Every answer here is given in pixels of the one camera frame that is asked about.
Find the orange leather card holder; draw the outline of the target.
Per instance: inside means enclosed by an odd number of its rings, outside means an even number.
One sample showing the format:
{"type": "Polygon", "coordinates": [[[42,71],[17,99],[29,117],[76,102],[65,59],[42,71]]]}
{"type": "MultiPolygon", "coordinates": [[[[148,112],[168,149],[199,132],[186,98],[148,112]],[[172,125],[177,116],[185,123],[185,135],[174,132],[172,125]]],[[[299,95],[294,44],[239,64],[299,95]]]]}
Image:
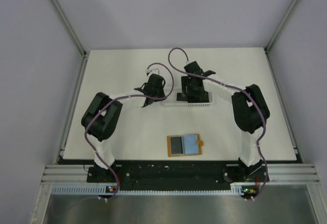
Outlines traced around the orange leather card holder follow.
{"type": "Polygon", "coordinates": [[[184,134],[184,135],[167,136],[167,151],[168,151],[167,154],[168,154],[169,158],[202,155],[203,145],[204,145],[204,143],[201,140],[201,137],[199,134],[184,134]],[[182,137],[183,154],[172,155],[171,154],[171,146],[170,146],[170,138],[178,137],[178,136],[182,137]]]}

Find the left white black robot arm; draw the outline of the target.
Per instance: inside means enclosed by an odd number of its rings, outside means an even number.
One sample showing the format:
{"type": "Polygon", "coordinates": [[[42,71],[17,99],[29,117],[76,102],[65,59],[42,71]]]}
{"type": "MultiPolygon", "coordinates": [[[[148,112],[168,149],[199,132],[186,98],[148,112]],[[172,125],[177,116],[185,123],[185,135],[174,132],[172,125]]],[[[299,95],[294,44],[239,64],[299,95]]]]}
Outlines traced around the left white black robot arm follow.
{"type": "Polygon", "coordinates": [[[94,166],[89,168],[87,182],[104,183],[118,180],[112,142],[119,117],[131,109],[145,108],[156,101],[167,98],[164,92],[165,79],[155,73],[149,74],[149,79],[141,87],[130,92],[108,96],[97,93],[86,112],[81,125],[85,128],[84,137],[95,153],[94,166]]]}

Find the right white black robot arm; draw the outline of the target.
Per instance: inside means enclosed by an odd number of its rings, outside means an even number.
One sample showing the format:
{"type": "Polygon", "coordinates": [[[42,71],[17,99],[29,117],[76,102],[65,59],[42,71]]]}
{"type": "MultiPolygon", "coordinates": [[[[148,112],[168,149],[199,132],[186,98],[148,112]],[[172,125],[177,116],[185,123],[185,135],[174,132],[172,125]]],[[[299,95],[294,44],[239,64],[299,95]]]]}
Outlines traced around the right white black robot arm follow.
{"type": "Polygon", "coordinates": [[[260,140],[266,132],[270,111],[258,85],[238,87],[233,83],[218,81],[212,70],[203,71],[196,61],[188,62],[181,77],[181,92],[177,100],[187,103],[207,103],[209,95],[216,95],[231,103],[233,117],[241,130],[241,154],[236,172],[227,170],[228,182],[268,181],[267,161],[260,140]]]}

